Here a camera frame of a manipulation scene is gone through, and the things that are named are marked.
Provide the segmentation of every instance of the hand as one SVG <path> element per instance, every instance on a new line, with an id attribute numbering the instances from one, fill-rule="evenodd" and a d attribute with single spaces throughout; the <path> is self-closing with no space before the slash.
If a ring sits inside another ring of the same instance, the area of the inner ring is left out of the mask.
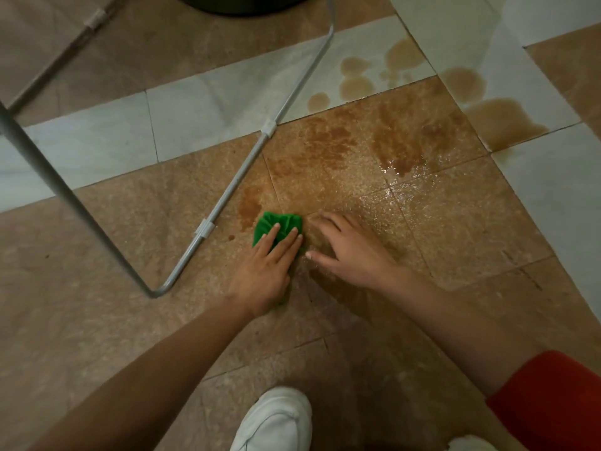
<path id="1" fill-rule="evenodd" d="M 313 250 L 305 256 L 348 283 L 378 289 L 398 267 L 378 237 L 352 215 L 323 212 L 321 216 L 311 224 L 327 238 L 337 259 Z"/>
<path id="2" fill-rule="evenodd" d="M 255 318 L 267 313 L 284 294 L 290 283 L 288 269 L 302 244 L 302 235 L 293 228 L 269 252 L 279 230 L 280 224 L 276 223 L 269 234 L 257 242 L 229 285 L 228 296 Z"/>

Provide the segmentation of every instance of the green cloth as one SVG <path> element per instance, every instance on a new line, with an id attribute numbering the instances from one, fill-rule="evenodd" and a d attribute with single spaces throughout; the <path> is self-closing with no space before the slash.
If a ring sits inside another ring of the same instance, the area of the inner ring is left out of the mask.
<path id="1" fill-rule="evenodd" d="M 294 215 L 293 213 L 281 215 L 279 213 L 264 212 L 263 216 L 257 222 L 257 226 L 255 226 L 252 246 L 255 246 L 261 240 L 261 236 L 267 234 L 276 223 L 280 223 L 280 230 L 278 231 L 278 235 L 275 236 L 272 250 L 278 242 L 284 240 L 292 228 L 297 228 L 299 234 L 302 233 L 302 218 L 299 215 Z"/>

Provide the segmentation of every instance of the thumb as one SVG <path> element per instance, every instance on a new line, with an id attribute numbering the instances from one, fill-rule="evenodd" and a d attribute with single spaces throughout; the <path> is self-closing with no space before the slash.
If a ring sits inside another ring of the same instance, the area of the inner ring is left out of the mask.
<path id="1" fill-rule="evenodd" d="M 315 250 L 309 250 L 305 253 L 305 256 L 313 261 L 316 265 L 324 267 L 330 272 L 334 272 L 334 270 L 340 264 L 340 261 L 337 259 L 326 256 L 323 253 L 319 253 L 319 251 Z"/>

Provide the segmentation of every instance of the person's left arm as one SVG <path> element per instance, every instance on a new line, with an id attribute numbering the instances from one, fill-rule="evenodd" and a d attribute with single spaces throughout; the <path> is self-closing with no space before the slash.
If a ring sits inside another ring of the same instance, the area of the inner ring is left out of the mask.
<path id="1" fill-rule="evenodd" d="M 109 379 L 30 450 L 154 449 L 229 342 L 288 286 L 302 236 L 293 230 L 270 252 L 278 230 L 253 247 L 218 305 Z"/>

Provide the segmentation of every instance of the white shoe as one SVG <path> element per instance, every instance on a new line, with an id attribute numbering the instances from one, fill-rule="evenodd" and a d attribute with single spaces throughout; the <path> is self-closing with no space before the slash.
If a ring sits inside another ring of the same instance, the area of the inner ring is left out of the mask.
<path id="1" fill-rule="evenodd" d="M 448 444 L 448 451 L 497 451 L 497 449 L 475 435 L 466 435 L 452 439 Z"/>
<path id="2" fill-rule="evenodd" d="M 263 394 L 242 420 L 229 451 L 309 451 L 311 403 L 294 388 Z"/>

